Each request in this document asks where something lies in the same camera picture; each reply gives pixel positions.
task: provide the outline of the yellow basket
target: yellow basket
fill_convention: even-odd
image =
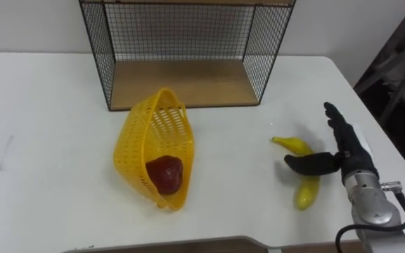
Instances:
[[[135,105],[121,130],[113,162],[116,170],[143,196],[160,208],[181,209],[187,197],[193,163],[193,134],[186,109],[170,89],[160,89]],[[159,194],[146,163],[163,155],[181,159],[182,186],[172,195]]]

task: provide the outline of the banana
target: banana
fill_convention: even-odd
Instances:
[[[271,139],[297,156],[310,155],[313,153],[309,144],[298,137],[281,138],[273,137]],[[294,203],[299,210],[306,210],[314,203],[320,188],[319,176],[303,176],[298,189],[295,191]]]

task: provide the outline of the wooden shelf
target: wooden shelf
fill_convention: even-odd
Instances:
[[[128,110],[163,87],[187,107],[258,104],[241,60],[120,61],[110,109]]]
[[[147,4],[232,4],[232,5],[253,5],[253,4],[277,4],[292,6],[295,0],[86,0],[86,2],[105,3],[147,3]]]

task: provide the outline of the apple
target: apple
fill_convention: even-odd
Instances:
[[[149,178],[162,195],[170,195],[180,189],[183,168],[182,161],[170,155],[146,163]]]

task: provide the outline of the cable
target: cable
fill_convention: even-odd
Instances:
[[[399,204],[401,205],[402,209],[405,211],[405,196],[403,193],[394,193],[394,196],[397,198]],[[372,225],[362,225],[362,224],[353,224],[348,225],[341,228],[337,235],[335,236],[335,248],[337,249],[338,253],[342,253],[342,248],[340,246],[340,240],[344,233],[350,230],[356,229],[368,229],[372,231],[380,231],[380,232],[395,232],[395,231],[402,231],[405,229],[405,222],[398,226],[391,226],[391,227],[379,227],[379,226],[372,226]]]

